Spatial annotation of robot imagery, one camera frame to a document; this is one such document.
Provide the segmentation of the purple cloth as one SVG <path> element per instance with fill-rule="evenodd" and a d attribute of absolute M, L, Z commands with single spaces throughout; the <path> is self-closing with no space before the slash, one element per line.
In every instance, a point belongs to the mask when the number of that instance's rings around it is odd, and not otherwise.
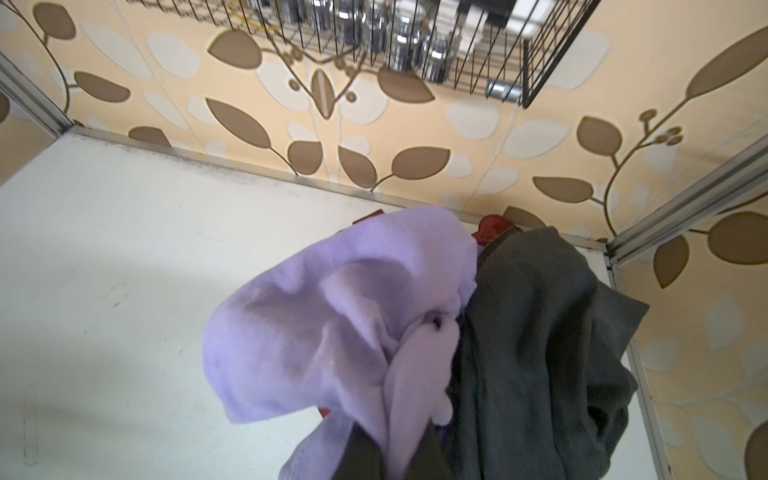
<path fill-rule="evenodd" d="M 451 418 L 446 389 L 477 259 L 447 209 L 365 219 L 227 298 L 203 337 L 205 376 L 237 424 L 328 410 L 285 477 L 330 477 L 359 427 L 383 475 L 402 479 L 426 430 Z"/>

